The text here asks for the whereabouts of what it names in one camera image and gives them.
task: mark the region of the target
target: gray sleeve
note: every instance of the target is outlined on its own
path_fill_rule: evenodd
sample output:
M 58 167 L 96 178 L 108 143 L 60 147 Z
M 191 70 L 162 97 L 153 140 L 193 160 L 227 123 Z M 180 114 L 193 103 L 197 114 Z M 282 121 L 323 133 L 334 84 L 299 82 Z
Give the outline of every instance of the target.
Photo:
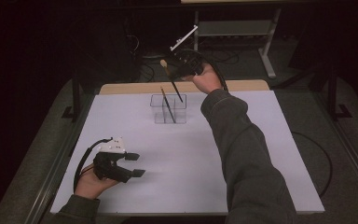
M 72 195 L 68 203 L 51 220 L 51 224 L 91 224 L 95 223 L 95 217 L 100 205 L 99 200 L 91 200 Z
M 211 92 L 201 106 L 227 183 L 226 223 L 295 223 L 296 210 L 281 173 L 269 158 L 264 134 L 248 105 L 227 91 Z

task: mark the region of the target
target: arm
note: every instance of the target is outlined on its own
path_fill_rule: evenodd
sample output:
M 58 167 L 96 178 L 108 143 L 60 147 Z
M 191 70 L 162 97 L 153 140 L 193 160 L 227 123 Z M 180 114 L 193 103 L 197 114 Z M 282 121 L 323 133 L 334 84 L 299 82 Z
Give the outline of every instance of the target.
M 270 161 L 264 134 L 246 114 L 248 105 L 221 90 L 209 64 L 200 76 L 185 80 L 208 94 L 201 111 L 212 128 L 227 183 L 226 223 L 295 223 L 284 178 Z
M 112 179 L 98 179 L 92 165 L 83 169 L 75 193 L 68 203 L 50 221 L 51 224 L 89 224 L 95 223 L 100 201 L 98 196 L 118 182 Z

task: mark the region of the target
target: cable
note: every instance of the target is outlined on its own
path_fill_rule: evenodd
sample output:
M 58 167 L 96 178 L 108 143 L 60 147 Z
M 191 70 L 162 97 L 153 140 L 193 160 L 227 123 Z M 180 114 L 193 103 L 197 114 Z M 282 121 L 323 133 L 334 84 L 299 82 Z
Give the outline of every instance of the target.
M 74 177 L 74 192 L 75 192 L 75 190 L 76 190 L 77 183 L 79 182 L 79 179 L 80 179 L 81 175 L 83 174 L 83 173 L 81 173 L 81 169 L 83 168 L 84 162 L 86 162 L 86 159 L 87 159 L 87 157 L 90 155 L 92 149 L 95 148 L 98 144 L 110 142 L 112 139 L 113 139 L 113 138 L 100 140 L 100 141 L 98 141 L 98 142 L 92 144 L 91 147 L 87 148 L 87 150 L 86 150 L 86 152 L 84 153 L 83 157 L 81 158 L 80 163 L 78 164 L 77 169 L 76 169 L 76 172 L 75 172 L 75 177 Z
M 138 37 L 136 37 L 135 35 L 127 35 L 127 37 L 135 38 L 135 40 L 136 40 L 136 46 L 135 46 L 135 48 L 134 48 L 133 50 L 130 50 L 130 53 L 131 53 L 133 56 L 135 56 L 135 51 L 139 48 L 139 44 L 140 44 L 139 39 L 138 39 Z
M 328 176 L 328 179 L 327 179 L 327 183 L 326 185 L 324 186 L 324 189 L 322 190 L 321 193 L 319 193 L 319 197 L 322 198 L 324 196 L 324 194 L 326 193 L 328 187 L 330 186 L 330 183 L 331 183 L 331 179 L 333 178 L 333 163 L 331 161 L 331 158 L 330 156 L 328 155 L 327 151 L 321 146 L 319 145 L 315 140 L 309 138 L 308 136 L 306 136 L 305 134 L 303 133 L 298 133 L 298 132 L 291 132 L 291 133 L 294 133 L 294 134 L 297 134 L 297 135 L 300 135 L 308 140 L 310 140 L 312 143 L 314 143 L 316 146 L 318 146 L 318 148 L 324 153 L 324 155 L 326 156 L 327 160 L 328 160 L 328 164 L 329 164 L 329 176 Z
M 144 69 L 143 69 L 143 66 L 145 66 L 145 67 L 148 67 L 151 71 L 152 71 L 152 74 L 149 74 L 149 73 L 147 73 Z M 142 64 L 141 65 L 141 74 L 146 78 L 146 82 L 150 82 L 150 81 L 152 81 L 152 80 L 154 80 L 154 77 L 155 77 L 155 70 L 151 67 L 151 66 L 149 66 L 149 65 L 147 65 L 147 64 Z
M 89 171 L 93 168 L 94 168 L 94 166 L 91 166 L 89 169 L 82 171 L 79 176 L 81 177 L 83 174 L 85 174 L 87 171 Z
M 228 50 L 222 50 L 221 52 L 224 52 L 225 54 L 227 54 L 227 58 L 225 59 L 221 59 L 221 58 L 218 58 L 216 55 L 214 55 L 215 51 L 212 52 L 212 56 L 217 59 L 215 60 L 217 63 L 224 63 L 224 64 L 236 64 L 240 61 L 240 53 L 237 53 L 237 52 L 233 52 L 233 55 L 230 55 L 230 52 Z M 227 63 L 228 60 L 232 59 L 232 58 L 236 58 L 234 63 Z

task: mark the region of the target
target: table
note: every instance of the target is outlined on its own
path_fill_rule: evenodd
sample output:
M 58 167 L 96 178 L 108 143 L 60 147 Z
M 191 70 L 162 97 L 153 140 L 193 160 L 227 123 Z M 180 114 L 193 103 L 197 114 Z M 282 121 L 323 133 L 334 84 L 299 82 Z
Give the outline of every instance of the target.
M 231 94 L 249 104 L 248 115 L 265 134 L 272 163 L 285 177 L 297 212 L 322 212 L 324 207 L 273 91 L 269 91 L 263 80 L 228 81 L 227 85 Z M 86 148 L 112 135 L 122 136 L 127 151 L 141 155 L 138 161 L 123 161 L 118 165 L 129 170 L 146 169 L 146 172 L 104 192 L 100 197 L 100 213 L 131 217 L 227 213 L 220 156 L 209 124 L 200 113 L 206 95 L 196 92 L 192 83 L 178 82 L 179 91 L 187 98 L 187 123 L 155 124 L 148 107 L 150 96 L 159 92 L 160 86 L 166 92 L 173 92 L 171 83 L 102 87 L 79 136 L 52 213 L 58 212 L 72 194 L 73 175 Z M 91 163 L 95 154 L 90 154 L 86 164 Z

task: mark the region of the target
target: transparent container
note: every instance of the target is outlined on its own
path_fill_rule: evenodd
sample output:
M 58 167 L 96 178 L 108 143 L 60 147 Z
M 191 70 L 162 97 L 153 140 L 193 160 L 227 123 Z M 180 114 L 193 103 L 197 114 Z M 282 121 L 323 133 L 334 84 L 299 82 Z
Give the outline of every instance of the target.
M 181 94 L 183 102 L 177 94 L 152 95 L 150 106 L 155 117 L 156 124 L 184 124 L 186 123 L 186 95 Z

